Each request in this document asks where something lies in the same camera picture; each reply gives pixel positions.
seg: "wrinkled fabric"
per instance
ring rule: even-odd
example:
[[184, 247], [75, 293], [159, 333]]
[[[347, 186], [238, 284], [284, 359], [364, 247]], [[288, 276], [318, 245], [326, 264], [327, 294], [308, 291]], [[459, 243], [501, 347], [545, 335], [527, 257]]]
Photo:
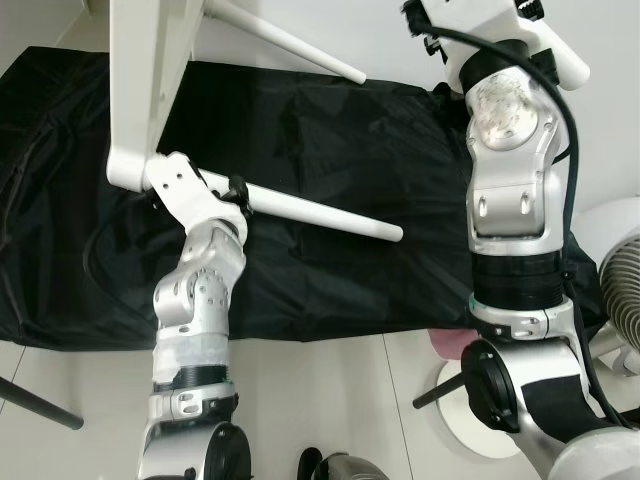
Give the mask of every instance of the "wrinkled fabric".
[[[181, 226], [136, 203], [96, 244], [129, 315], [82, 267], [91, 232], [132, 194], [105, 177], [106, 54], [29, 48], [0, 79], [0, 337], [56, 350], [154, 344], [156, 283]], [[232, 338], [311, 341], [467, 328], [461, 102], [394, 82], [192, 62], [158, 150], [199, 167], [400, 225], [389, 243], [256, 214], [234, 288]], [[572, 241], [585, 324], [605, 320], [595, 265]]]

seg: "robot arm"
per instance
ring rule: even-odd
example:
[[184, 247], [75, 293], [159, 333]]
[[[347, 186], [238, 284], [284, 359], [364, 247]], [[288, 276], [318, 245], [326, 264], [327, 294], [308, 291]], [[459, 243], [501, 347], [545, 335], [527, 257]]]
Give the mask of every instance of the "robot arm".
[[[537, 0], [415, 0], [404, 11], [412, 33], [428, 35], [429, 53], [442, 49], [447, 80], [465, 95], [471, 115], [469, 313], [482, 335], [462, 356], [471, 410], [488, 427], [507, 432], [542, 478], [637, 475], [640, 433], [599, 419], [586, 402], [590, 379], [574, 323], [581, 319], [564, 294], [564, 199], [551, 169], [560, 144], [557, 105], [517, 63], [437, 38], [431, 27], [532, 57], [565, 89], [581, 86], [588, 67], [540, 23]], [[589, 448], [605, 442], [626, 452], [619, 463], [585, 462]], [[589, 469], [577, 467], [579, 457]]]
[[238, 395], [230, 379], [228, 311], [244, 270], [243, 185], [222, 201], [186, 156], [158, 156], [147, 176], [187, 238], [176, 269], [158, 283], [153, 393], [138, 479], [251, 478], [249, 444], [231, 423]]

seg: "black cloth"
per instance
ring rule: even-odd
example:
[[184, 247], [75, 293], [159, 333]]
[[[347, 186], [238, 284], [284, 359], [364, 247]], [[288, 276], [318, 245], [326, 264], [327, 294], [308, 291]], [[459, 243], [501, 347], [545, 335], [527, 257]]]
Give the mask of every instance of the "black cloth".
[[[184, 241], [137, 203], [82, 250], [132, 194], [109, 185], [106, 54], [29, 48], [0, 79], [0, 337], [57, 350], [154, 344], [151, 298]], [[232, 338], [310, 341], [424, 327], [465, 328], [470, 294], [462, 102], [387, 81], [193, 62], [158, 150], [199, 167], [395, 223], [394, 244], [263, 214], [249, 221]], [[569, 249], [585, 323], [605, 320], [593, 262]]]

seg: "metal stand leg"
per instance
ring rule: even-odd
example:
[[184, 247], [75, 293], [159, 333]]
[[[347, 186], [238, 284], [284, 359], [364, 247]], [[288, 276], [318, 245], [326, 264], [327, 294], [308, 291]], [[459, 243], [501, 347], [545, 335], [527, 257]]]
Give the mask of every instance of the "metal stand leg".
[[17, 385], [0, 377], [0, 398], [11, 402], [19, 407], [26, 408], [38, 415], [53, 420], [54, 422], [78, 430], [84, 425], [84, 420], [76, 417], [72, 413], [55, 406], [52, 403], [34, 395], [33, 393], [20, 388]]
[[435, 402], [437, 399], [457, 390], [464, 385], [464, 377], [459, 373], [455, 377], [450, 378], [441, 385], [438, 385], [427, 393], [420, 395], [413, 401], [413, 408], [416, 410]]

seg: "black knob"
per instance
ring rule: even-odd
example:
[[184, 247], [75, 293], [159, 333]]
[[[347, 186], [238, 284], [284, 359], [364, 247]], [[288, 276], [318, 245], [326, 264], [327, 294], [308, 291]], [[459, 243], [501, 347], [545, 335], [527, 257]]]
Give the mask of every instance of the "black knob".
[[515, 0], [518, 15], [532, 21], [544, 18], [544, 8], [541, 0]]
[[253, 215], [253, 209], [249, 203], [249, 189], [247, 183], [239, 175], [229, 177], [229, 191], [220, 200], [235, 203], [240, 207], [240, 211], [246, 219]]
[[437, 35], [425, 35], [424, 47], [427, 49], [429, 56], [435, 55], [438, 51], [442, 50]]

